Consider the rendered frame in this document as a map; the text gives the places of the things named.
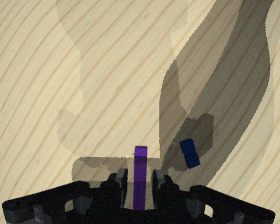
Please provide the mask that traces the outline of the small dark blue block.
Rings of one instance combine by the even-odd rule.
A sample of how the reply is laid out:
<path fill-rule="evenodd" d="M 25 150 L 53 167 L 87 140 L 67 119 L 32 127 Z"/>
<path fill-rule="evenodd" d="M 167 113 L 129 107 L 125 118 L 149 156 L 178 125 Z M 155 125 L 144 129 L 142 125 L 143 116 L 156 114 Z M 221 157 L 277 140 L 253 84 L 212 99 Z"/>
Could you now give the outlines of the small dark blue block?
<path fill-rule="evenodd" d="M 184 158 L 185 158 L 187 167 L 189 169 L 191 169 L 193 167 L 196 167 L 198 165 L 201 165 L 200 161 L 199 161 L 198 154 L 196 152 L 192 152 L 190 154 L 184 155 Z"/>
<path fill-rule="evenodd" d="M 187 155 L 187 154 L 190 154 L 190 153 L 196 151 L 193 139 L 191 139 L 191 138 L 181 141 L 179 143 L 180 143 L 182 153 L 184 155 Z"/>

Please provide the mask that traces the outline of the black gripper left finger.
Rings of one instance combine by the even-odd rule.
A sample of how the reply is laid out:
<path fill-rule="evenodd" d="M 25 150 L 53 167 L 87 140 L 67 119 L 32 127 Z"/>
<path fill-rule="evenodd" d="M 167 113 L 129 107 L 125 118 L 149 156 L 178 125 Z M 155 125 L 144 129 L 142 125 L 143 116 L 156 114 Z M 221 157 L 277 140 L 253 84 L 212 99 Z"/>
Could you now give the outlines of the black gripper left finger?
<path fill-rule="evenodd" d="M 98 188 L 75 181 L 7 200 L 2 203 L 6 224 L 60 224 L 83 215 L 83 224 L 118 224 L 118 210 L 124 208 L 127 194 L 128 169 L 119 168 L 107 180 Z M 72 199 L 73 209 L 65 212 L 66 202 Z"/>

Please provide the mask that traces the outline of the purple rod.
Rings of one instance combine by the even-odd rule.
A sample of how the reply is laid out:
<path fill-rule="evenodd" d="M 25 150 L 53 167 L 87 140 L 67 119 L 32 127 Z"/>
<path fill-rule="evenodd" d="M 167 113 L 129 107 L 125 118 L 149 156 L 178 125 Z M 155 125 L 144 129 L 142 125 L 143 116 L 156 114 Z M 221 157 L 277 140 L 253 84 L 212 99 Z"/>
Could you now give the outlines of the purple rod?
<path fill-rule="evenodd" d="M 135 146 L 133 210 L 145 210 L 147 146 Z"/>

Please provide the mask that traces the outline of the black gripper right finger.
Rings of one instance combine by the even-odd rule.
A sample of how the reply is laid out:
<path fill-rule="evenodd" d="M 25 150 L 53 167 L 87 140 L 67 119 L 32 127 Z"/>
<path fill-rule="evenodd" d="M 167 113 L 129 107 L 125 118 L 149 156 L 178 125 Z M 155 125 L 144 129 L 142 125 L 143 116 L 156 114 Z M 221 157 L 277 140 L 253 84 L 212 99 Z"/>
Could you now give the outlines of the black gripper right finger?
<path fill-rule="evenodd" d="M 203 224 L 273 224 L 276 216 L 272 210 L 206 186 L 194 185 L 190 191 L 182 191 L 158 169 L 153 169 L 152 195 L 154 209 L 159 209 L 158 224 L 193 224 L 192 219 Z M 206 205 L 213 209 L 212 217 L 204 214 Z"/>

